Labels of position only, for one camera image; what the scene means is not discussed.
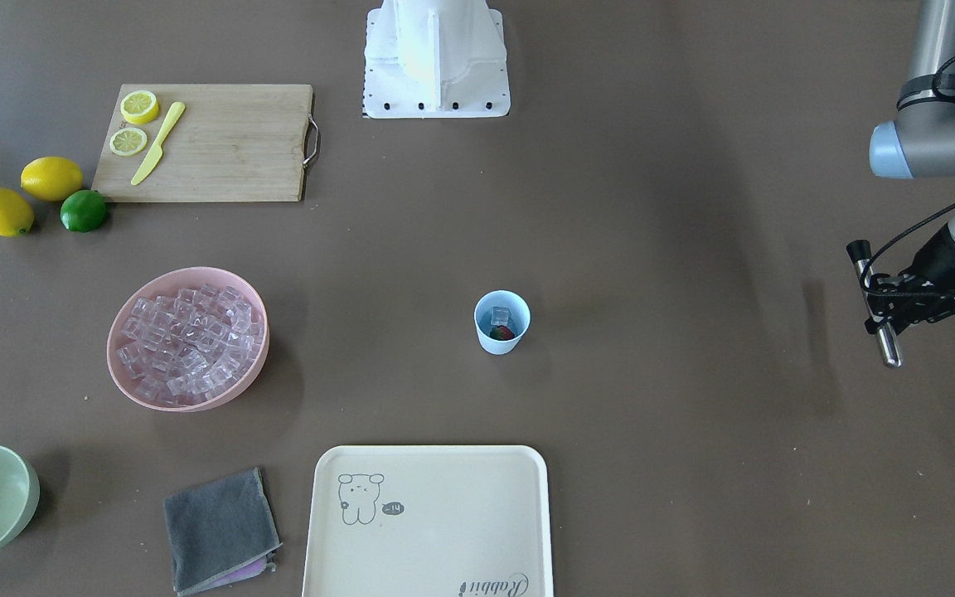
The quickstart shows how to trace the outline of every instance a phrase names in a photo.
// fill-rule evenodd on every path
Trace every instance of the gray towel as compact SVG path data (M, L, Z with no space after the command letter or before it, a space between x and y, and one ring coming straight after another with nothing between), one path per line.
M179 597L274 570L282 543L258 468L167 497L164 521Z

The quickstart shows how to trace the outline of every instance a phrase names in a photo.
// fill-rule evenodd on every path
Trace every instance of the bowl of ice cubes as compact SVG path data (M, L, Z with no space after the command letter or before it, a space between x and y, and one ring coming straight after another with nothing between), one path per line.
M144 407L207 410L249 388L268 358L268 335L264 303L240 276L176 269L124 303L106 360L121 392Z

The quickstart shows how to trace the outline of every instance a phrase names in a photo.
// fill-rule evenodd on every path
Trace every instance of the cup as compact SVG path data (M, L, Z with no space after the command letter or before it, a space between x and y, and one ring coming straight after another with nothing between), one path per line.
M511 340L496 340L490 336L493 307L507 307L511 310L511 318L507 321L507 327L515 335ZM481 301L477 301L477 307L474 307L474 327L477 329L481 348L485 348L485 351L492 355L506 355L518 345L518 341L530 328L530 306L514 292L493 290L482 296Z

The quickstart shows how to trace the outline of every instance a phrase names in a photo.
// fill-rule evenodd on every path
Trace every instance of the bear drawing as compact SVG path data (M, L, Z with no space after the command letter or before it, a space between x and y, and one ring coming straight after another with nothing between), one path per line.
M337 477L337 497L342 504L342 520L346 525L369 525L378 509L376 500L382 493L384 475L341 475Z

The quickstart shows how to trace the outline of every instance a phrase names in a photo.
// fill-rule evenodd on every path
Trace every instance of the wooden cutting board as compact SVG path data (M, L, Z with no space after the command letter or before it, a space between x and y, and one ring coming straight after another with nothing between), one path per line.
M136 125L121 116L120 102L134 90L157 96L156 120ZM172 102L187 108L164 140L160 163L132 185L147 150L121 158L109 137L137 126L153 143ZM122 85L91 188L118 203L299 201L311 109L311 85Z

